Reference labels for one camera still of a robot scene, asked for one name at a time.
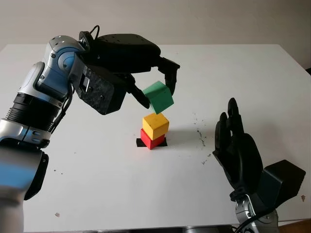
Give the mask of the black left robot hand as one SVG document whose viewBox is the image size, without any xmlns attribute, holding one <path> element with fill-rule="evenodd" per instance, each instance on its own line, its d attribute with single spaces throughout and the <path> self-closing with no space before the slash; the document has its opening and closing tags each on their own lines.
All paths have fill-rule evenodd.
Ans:
<svg viewBox="0 0 311 233">
<path fill-rule="evenodd" d="M 92 37 L 79 33 L 83 51 L 76 52 L 71 68 L 71 83 L 80 99 L 102 115 L 121 108 L 129 93 L 145 108 L 150 101 L 136 86 L 134 73 L 157 67 L 165 76 L 165 87 L 172 95 L 180 65 L 162 57 L 160 48 L 137 34 L 107 34 Z"/>
</svg>

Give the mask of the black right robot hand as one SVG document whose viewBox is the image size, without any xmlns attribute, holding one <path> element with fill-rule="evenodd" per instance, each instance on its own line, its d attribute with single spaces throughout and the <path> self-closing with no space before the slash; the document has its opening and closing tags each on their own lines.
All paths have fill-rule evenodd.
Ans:
<svg viewBox="0 0 311 233">
<path fill-rule="evenodd" d="M 229 100 L 227 112 L 221 113 L 216 124 L 213 155 L 234 189 L 230 193 L 232 201 L 256 191 L 263 164 L 254 139 L 244 132 L 235 98 Z"/>
</svg>

